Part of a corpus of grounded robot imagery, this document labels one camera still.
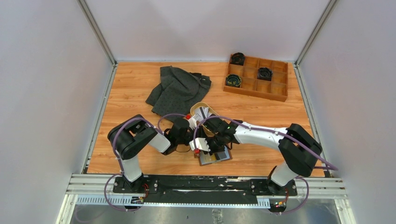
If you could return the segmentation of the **brown leather card holder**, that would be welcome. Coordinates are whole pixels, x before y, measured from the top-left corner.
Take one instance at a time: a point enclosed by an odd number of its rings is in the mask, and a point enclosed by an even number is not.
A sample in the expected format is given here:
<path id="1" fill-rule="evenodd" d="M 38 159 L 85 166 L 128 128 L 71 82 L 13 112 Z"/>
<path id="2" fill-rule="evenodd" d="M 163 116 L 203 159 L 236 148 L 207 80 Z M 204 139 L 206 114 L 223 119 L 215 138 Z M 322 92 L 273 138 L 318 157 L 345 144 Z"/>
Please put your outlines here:
<path id="1" fill-rule="evenodd" d="M 226 152 L 226 159 L 221 160 L 221 161 L 231 160 L 232 159 L 231 151 L 229 149 L 226 149 L 225 152 Z M 221 161 L 217 161 L 215 159 L 214 154 L 210 154 L 209 152 L 204 152 L 204 151 L 200 151 L 198 160 L 199 160 L 200 166 L 205 166 L 205 165 L 210 165 L 210 164 L 214 164 L 217 162 L 221 162 Z"/>

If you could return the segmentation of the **oval wooden card tray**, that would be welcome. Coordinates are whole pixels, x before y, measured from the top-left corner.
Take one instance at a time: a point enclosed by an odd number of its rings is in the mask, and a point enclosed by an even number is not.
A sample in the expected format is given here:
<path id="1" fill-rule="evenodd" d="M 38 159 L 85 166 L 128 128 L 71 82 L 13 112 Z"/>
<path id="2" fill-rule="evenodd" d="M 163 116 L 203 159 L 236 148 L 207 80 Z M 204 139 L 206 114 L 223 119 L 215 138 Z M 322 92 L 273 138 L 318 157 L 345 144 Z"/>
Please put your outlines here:
<path id="1" fill-rule="evenodd" d="M 198 102 L 190 109 L 190 118 L 187 119 L 189 127 L 194 130 L 202 120 L 211 115 L 218 116 L 218 114 L 206 103 Z"/>

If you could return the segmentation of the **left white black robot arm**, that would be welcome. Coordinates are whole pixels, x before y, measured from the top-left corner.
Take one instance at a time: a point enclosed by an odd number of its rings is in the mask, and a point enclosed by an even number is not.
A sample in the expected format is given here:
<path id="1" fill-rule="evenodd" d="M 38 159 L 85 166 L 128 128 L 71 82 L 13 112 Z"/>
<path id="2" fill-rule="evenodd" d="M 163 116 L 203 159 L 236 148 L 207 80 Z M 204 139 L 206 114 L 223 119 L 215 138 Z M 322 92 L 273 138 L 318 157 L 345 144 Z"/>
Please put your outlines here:
<path id="1" fill-rule="evenodd" d="M 132 193 L 137 193 L 145 187 L 138 153 L 146 145 L 150 145 L 163 155 L 173 153 L 178 145 L 190 146 L 192 150 L 202 149 L 207 136 L 199 128 L 197 138 L 194 140 L 195 128 L 192 119 L 177 118 L 171 128 L 162 132 L 140 114 L 117 125 L 108 133 L 107 138 L 120 165 L 123 182 L 118 180 L 118 185 Z"/>

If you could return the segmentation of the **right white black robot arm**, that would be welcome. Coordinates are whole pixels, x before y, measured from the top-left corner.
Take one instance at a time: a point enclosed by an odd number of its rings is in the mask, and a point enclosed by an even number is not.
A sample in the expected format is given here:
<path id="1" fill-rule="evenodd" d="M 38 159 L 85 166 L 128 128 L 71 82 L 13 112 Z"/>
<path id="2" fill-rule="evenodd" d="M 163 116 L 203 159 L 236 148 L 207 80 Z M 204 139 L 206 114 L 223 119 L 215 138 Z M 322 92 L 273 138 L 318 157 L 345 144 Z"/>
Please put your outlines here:
<path id="1" fill-rule="evenodd" d="M 279 151 L 284 161 L 271 170 L 266 180 L 267 190 L 273 195 L 284 191 L 295 177 L 309 177 L 323 151 L 320 143 L 295 123 L 289 127 L 271 128 L 210 116 L 202 125 L 214 134 L 206 139 L 213 152 L 232 144 L 254 144 Z"/>

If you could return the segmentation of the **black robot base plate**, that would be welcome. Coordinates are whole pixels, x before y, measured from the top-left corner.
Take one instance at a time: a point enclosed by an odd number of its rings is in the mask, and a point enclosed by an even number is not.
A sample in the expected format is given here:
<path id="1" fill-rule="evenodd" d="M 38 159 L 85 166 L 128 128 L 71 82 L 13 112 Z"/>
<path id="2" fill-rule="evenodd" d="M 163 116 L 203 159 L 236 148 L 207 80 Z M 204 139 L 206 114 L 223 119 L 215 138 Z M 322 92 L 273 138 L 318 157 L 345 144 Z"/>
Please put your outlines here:
<path id="1" fill-rule="evenodd" d="M 148 203 L 256 204 L 258 196 L 296 196 L 295 181 L 272 194 L 266 178 L 239 179 L 236 176 L 143 175 L 145 187 L 131 192 L 120 187 L 115 178 L 113 192 L 147 195 Z"/>

